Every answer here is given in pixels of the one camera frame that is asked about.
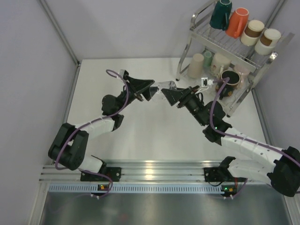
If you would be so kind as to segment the beige tumbler cup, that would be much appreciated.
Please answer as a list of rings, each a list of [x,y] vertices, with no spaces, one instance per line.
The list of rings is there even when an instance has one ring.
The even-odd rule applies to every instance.
[[[194,54],[187,69],[187,75],[194,79],[200,78],[203,71],[203,62],[204,56],[202,54]]]

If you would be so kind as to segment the light teal mug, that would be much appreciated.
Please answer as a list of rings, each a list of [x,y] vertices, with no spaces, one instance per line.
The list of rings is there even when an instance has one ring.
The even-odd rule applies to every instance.
[[[212,53],[210,51],[205,51],[203,53],[204,60],[203,60],[203,67],[204,68],[209,68],[212,63]]]

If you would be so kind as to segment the green interior floral mug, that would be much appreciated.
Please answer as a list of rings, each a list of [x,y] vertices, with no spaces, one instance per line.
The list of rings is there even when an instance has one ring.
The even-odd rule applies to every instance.
[[[211,74],[218,77],[224,70],[227,70],[231,60],[220,53],[215,53],[210,65]]]

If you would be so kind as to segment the red skull mug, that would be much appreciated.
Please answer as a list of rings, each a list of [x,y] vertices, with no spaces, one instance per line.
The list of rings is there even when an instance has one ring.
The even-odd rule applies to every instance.
[[[220,80],[217,82],[215,90],[216,92],[219,91],[223,83],[225,82],[225,79],[229,78],[229,81],[225,85],[225,87],[222,89],[222,91],[219,94],[219,99],[222,100],[225,97],[230,97],[234,90],[237,88],[237,86],[240,83],[241,77],[240,75],[232,70],[226,70],[222,72],[220,75]]]

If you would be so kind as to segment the pink purple mug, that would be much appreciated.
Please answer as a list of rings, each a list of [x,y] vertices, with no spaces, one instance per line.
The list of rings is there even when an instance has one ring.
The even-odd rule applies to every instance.
[[[241,89],[245,83],[246,78],[250,74],[250,71],[240,64],[234,66],[234,71],[240,75],[240,83],[238,85],[238,88]]]

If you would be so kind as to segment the dark teal mug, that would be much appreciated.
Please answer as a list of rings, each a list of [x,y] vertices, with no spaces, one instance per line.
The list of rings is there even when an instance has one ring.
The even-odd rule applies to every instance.
[[[231,10],[232,2],[230,0],[218,0],[210,19],[210,26],[217,30],[226,31],[229,27]]]

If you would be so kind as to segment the orange mug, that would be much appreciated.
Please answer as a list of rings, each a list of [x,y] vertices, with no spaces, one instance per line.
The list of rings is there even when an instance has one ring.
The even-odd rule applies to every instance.
[[[248,22],[249,11],[246,8],[236,8],[229,20],[229,27],[226,34],[237,39],[241,36]]]

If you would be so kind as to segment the small brown white cup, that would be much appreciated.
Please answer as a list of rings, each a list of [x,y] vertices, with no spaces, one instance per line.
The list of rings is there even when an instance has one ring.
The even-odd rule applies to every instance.
[[[259,20],[251,20],[240,37],[241,43],[246,46],[254,46],[257,43],[264,27],[265,25],[263,22]]]

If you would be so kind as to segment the steel lined paper cup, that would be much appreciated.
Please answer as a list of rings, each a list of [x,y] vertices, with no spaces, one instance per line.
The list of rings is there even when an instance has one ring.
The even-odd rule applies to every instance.
[[[281,32],[277,29],[267,29],[255,45],[255,52],[259,55],[268,55],[275,48],[281,38]]]

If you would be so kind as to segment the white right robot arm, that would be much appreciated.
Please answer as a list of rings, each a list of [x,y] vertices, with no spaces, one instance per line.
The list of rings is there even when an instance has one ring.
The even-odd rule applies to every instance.
[[[288,197],[299,193],[300,152],[296,148],[274,147],[239,132],[231,124],[223,121],[225,113],[217,101],[205,105],[195,91],[196,87],[162,89],[171,106],[187,108],[196,121],[205,127],[203,134],[210,142],[250,158],[241,160],[226,157],[216,169],[222,182],[243,178],[264,182]]]

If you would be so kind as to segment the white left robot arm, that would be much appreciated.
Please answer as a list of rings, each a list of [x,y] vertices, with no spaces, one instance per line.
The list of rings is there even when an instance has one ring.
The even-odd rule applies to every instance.
[[[62,124],[50,146],[48,156],[54,160],[56,170],[79,170],[83,176],[90,175],[95,180],[112,183],[107,175],[106,162],[95,156],[87,156],[88,141],[118,129],[124,119],[121,111],[134,100],[150,101],[150,87],[155,81],[132,78],[126,70],[117,73],[108,69],[106,72],[123,82],[121,93],[118,96],[103,97],[100,117],[83,124]]]

